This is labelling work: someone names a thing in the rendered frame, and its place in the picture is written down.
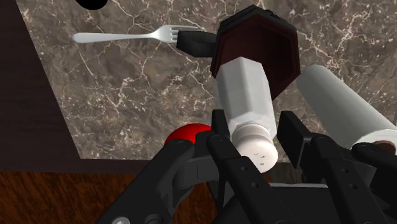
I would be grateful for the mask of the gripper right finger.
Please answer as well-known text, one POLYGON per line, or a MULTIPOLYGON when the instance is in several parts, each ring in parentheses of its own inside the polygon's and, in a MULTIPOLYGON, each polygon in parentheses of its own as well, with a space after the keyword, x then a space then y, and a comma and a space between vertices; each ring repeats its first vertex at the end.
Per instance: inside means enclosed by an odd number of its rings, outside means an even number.
POLYGON ((277 138, 309 183, 326 181, 341 224, 397 224, 397 155, 373 143, 351 150, 282 111, 277 138))

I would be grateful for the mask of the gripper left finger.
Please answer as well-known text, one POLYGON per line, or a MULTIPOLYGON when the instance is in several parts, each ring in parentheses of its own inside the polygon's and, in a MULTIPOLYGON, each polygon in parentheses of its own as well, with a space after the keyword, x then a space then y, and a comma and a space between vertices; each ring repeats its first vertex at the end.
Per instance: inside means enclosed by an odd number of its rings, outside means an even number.
MULTIPOLYGON (((226 137, 226 130, 223 110, 215 109, 213 132, 205 143, 219 171, 218 205, 223 205, 223 190, 228 183, 250 224, 293 224, 293 215, 252 161, 239 154, 226 137)), ((189 190, 177 189, 172 181, 194 153, 190 141, 169 141, 95 224, 173 224, 172 216, 189 190)))

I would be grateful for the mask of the red ball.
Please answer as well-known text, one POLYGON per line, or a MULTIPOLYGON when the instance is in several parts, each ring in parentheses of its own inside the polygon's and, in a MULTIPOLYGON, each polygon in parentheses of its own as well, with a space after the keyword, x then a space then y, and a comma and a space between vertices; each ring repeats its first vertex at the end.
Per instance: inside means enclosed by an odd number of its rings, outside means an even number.
POLYGON ((198 133, 211 130, 211 126, 202 123, 189 123, 182 127, 177 128, 169 134, 164 144, 167 144, 173 139, 184 139, 195 143, 195 136, 198 133))

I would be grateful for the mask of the white paper towel roll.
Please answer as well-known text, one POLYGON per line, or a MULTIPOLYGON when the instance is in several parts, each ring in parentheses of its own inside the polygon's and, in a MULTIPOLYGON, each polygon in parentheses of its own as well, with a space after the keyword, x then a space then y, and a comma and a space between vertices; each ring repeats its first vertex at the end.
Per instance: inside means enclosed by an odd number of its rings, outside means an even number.
POLYGON ((309 66, 296 85, 337 144, 350 150, 356 143, 373 143, 397 155, 397 126, 329 69, 309 66))

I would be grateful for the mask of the white salt shaker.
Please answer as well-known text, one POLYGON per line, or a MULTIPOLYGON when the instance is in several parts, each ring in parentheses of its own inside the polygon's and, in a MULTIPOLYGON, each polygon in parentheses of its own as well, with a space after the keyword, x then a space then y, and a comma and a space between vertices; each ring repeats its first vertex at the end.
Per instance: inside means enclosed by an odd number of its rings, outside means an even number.
POLYGON ((261 173, 269 171, 278 160, 273 142, 277 127, 262 64, 236 58, 220 67, 216 81, 231 142, 261 173))

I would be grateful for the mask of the silver fork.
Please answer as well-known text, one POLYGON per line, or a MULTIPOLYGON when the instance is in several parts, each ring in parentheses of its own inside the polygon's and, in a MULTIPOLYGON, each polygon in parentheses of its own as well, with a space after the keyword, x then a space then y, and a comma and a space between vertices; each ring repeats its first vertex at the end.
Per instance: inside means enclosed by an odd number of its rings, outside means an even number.
POLYGON ((110 34, 79 32, 73 34, 76 43, 98 43, 103 41, 117 41, 124 39, 156 39, 164 43, 175 43, 179 31, 197 31, 199 28, 187 25, 163 25, 147 34, 110 34))

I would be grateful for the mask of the black round object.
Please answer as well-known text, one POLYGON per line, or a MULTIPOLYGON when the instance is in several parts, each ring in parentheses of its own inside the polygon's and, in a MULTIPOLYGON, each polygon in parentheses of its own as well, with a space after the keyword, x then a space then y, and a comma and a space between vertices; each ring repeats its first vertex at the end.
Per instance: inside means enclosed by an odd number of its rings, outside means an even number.
POLYGON ((81 7, 87 10, 99 10, 103 8, 108 0, 75 0, 81 7))

